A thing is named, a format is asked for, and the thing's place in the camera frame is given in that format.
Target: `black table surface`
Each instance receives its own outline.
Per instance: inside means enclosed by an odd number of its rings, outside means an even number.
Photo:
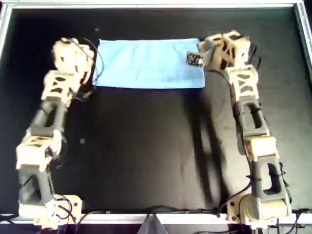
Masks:
[[[98,45],[98,39],[202,38],[233,29],[249,35],[262,58],[260,102],[292,207],[312,207],[312,97],[292,9],[63,9],[12,14],[0,64],[0,213],[18,209],[15,148],[39,106],[43,77],[54,69],[56,40],[87,37]],[[87,102],[72,103],[65,135],[63,166],[52,171],[55,191],[79,195],[84,211],[211,208],[249,181],[229,88],[218,74],[206,74],[204,90],[97,88]]]

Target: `aluminum frame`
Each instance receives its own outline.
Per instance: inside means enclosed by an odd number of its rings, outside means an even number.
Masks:
[[[95,9],[95,8],[268,8],[293,7],[312,82],[312,34],[303,0],[3,0],[0,12],[0,59],[6,34],[14,9]],[[88,224],[141,224],[146,214],[91,214],[82,223]],[[212,214],[157,214],[163,224],[230,224],[226,214],[217,218]],[[296,215],[279,220],[280,224],[292,224]],[[17,217],[12,221],[32,224],[31,219]],[[312,224],[312,214],[302,214],[299,224]]]

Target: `folded cloth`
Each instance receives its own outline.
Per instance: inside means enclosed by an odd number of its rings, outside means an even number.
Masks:
[[[123,88],[202,88],[204,72],[186,65],[188,51],[198,52],[198,39],[100,40],[93,84]]]

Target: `black cable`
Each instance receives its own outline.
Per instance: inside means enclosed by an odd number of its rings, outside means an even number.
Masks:
[[[232,233],[237,233],[238,230],[234,230],[234,231],[223,231],[223,232],[198,232],[195,234],[232,234]]]
[[[8,215],[8,216],[4,216],[4,215],[0,215],[0,223],[1,222],[8,222],[10,224],[12,224],[13,226],[23,230],[23,231],[29,231],[29,232],[33,232],[33,233],[37,233],[37,230],[34,230],[32,228],[27,228],[27,227],[22,227],[19,224],[15,223],[12,221],[13,218],[18,217],[18,214],[12,214],[12,215]]]
[[[83,99],[81,99],[81,98],[79,98],[79,97],[74,97],[74,98],[73,98],[73,99],[77,99],[77,100],[79,100],[79,101],[85,102],[85,101],[88,99],[88,97],[93,93],[93,91],[97,88],[98,79],[99,79],[99,77],[100,77],[100,76],[103,74],[103,72],[104,72],[104,59],[103,59],[101,53],[100,53],[100,52],[98,51],[98,49],[96,48],[96,46],[95,46],[90,40],[88,40],[87,38],[82,38],[82,39],[84,39],[85,41],[87,41],[88,43],[91,44],[91,46],[95,49],[95,51],[96,51],[97,54],[99,55],[99,57],[100,57],[100,59],[101,59],[101,62],[102,62],[102,70],[100,71],[100,73],[98,73],[97,67],[96,67],[96,60],[95,60],[94,58],[92,58],[91,56],[89,56],[89,55],[84,51],[84,49],[81,48],[81,47],[79,46],[79,44],[76,43],[73,39],[68,39],[71,43],[73,43],[74,45],[76,45],[88,58],[92,59],[92,60],[93,60],[93,63],[94,63],[94,66],[95,66],[95,67],[94,67],[94,71],[96,72],[97,77],[94,79],[94,83],[95,83],[95,84],[93,85],[93,88],[92,88],[91,90],[89,90],[88,92],[86,92],[86,93],[77,93],[77,94],[83,94],[83,96],[82,96]]]
[[[60,207],[60,208],[61,208],[62,210],[64,210],[64,211],[66,211],[66,212],[68,213],[68,216],[72,218],[74,224],[75,224],[75,225],[77,224],[77,223],[76,223],[76,217],[73,216],[73,214],[70,212],[70,210],[68,210],[67,208],[65,208],[65,207],[63,207],[63,206],[60,206],[60,205],[59,205],[58,207]]]
[[[63,196],[63,195],[61,195],[61,196],[62,196],[62,198],[58,198],[57,201],[67,201],[69,211],[68,211],[68,214],[67,214],[66,217],[60,217],[58,214],[57,214],[57,217],[58,217],[59,219],[69,219],[69,216],[70,216],[70,214],[71,214],[72,211],[73,211],[73,204],[72,204],[72,202],[71,202],[69,199],[67,199],[65,196]]]
[[[294,230],[294,228],[296,228],[296,232],[298,231],[298,220],[303,213],[308,212],[308,211],[312,211],[312,209],[299,209],[298,210],[298,213],[296,215],[296,220],[292,228],[288,232],[286,232],[286,234],[290,234]]]
[[[78,221],[78,223],[76,224],[76,228],[75,228],[75,232],[74,234],[77,234],[78,232],[78,229],[80,227],[80,224],[82,223],[82,221],[88,216],[88,215],[92,215],[92,214],[102,214],[103,212],[102,211],[92,211],[92,212],[89,212],[89,213],[86,213],[83,217],[81,217],[81,219]]]
[[[276,226],[277,226],[277,234],[281,234],[280,229],[279,229],[279,218],[276,221]]]

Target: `robotic arm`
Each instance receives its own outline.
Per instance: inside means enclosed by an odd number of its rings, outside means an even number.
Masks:
[[[251,175],[251,194],[238,194],[227,203],[228,219],[252,229],[267,228],[277,218],[292,213],[290,198],[282,177],[276,139],[271,135],[258,102],[258,73],[248,62],[251,42],[237,31],[207,37],[199,53],[188,53],[187,64],[220,72],[228,81],[238,138],[246,154]],[[247,116],[253,119],[252,126]],[[261,168],[267,166],[272,186],[262,187]]]
[[[247,156],[252,191],[251,194],[238,193],[227,200],[228,219],[256,229],[275,224],[277,218],[289,216],[292,210],[278,161],[276,139],[258,102],[258,73],[253,65],[247,64],[250,46],[249,38],[236,31],[213,35],[199,44],[199,53],[187,54],[187,64],[215,70],[229,83],[241,140],[239,149],[244,149],[241,153]],[[49,167],[59,158],[65,115],[80,85],[90,77],[94,52],[76,39],[62,39],[54,45],[53,53],[57,70],[49,71],[44,78],[40,109],[16,148],[16,168],[21,186],[19,215],[34,218],[34,224],[43,228],[56,229],[58,225],[75,223],[72,217],[60,219],[68,214],[59,209],[60,204],[67,205],[66,201],[76,204],[74,207],[68,204],[68,209],[77,220],[81,218],[80,198],[56,195]],[[252,126],[247,122],[248,115],[253,119]],[[262,187],[263,166],[269,168],[272,182],[267,190]]]
[[[60,216],[58,203],[72,199],[81,208],[81,200],[77,196],[69,195],[66,199],[60,199],[55,195],[50,163],[59,158],[65,115],[81,83],[85,84],[90,77],[94,52],[76,39],[62,39],[53,46],[53,54],[57,70],[46,74],[40,109],[16,148],[16,169],[20,183],[19,215],[47,217],[44,222],[48,227],[57,226],[60,222],[57,218]]]

